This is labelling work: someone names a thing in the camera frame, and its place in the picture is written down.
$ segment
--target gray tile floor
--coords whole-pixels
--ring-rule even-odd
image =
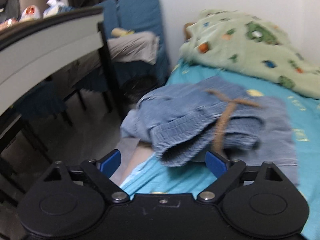
[[[53,160],[62,160],[66,165],[77,165],[87,159],[100,159],[117,148],[121,152],[122,163],[111,177],[116,184],[125,170],[138,143],[136,139],[120,139],[120,118],[115,109],[108,114],[99,93],[83,92],[87,111],[83,111],[78,98],[73,96],[67,101],[68,113],[74,123],[69,127],[62,118],[53,117],[31,122],[36,133],[48,147],[48,155]],[[48,168],[47,161],[28,144],[22,134],[2,152],[18,172],[16,180],[25,188]],[[0,178],[2,190],[20,200],[23,195]],[[12,240],[21,239],[24,230],[18,221],[15,208],[4,203],[0,206],[0,232]]]

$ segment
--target blue gripper pad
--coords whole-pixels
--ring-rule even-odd
[[[113,150],[97,162],[97,168],[105,176],[110,178],[121,164],[121,153],[119,150]]]
[[[205,154],[205,165],[218,179],[221,175],[227,172],[229,168],[229,161],[221,157],[218,154],[207,152]]]

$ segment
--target brown drawstring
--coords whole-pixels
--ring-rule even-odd
[[[209,94],[215,95],[217,98],[219,98],[221,101],[228,102],[228,105],[225,109],[225,111],[221,114],[220,118],[217,120],[216,123],[216,130],[214,133],[214,140],[212,144],[212,150],[218,154],[222,154],[223,149],[223,137],[225,134],[225,129],[228,125],[228,122],[230,120],[231,114],[236,109],[237,104],[243,104],[246,106],[253,106],[253,107],[260,107],[258,103],[252,102],[247,99],[230,99],[225,94],[213,90],[213,89],[207,89],[205,90]]]

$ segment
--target blue mattress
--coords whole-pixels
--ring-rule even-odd
[[[320,101],[302,97],[268,81],[200,65],[189,66],[182,61],[171,74],[167,84],[197,83],[215,75],[244,86],[253,96],[273,96],[286,103],[299,162],[298,189],[310,206],[310,215],[302,234],[308,239],[319,240]],[[133,170],[121,187],[130,196],[152,192],[191,192],[196,196],[215,179],[203,163],[188,163],[183,167],[169,168],[162,166],[151,156]]]

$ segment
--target light green blanket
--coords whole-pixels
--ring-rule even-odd
[[[205,10],[199,19],[187,28],[192,38],[180,48],[185,61],[263,78],[320,99],[320,68],[308,63],[277,25],[237,11]]]

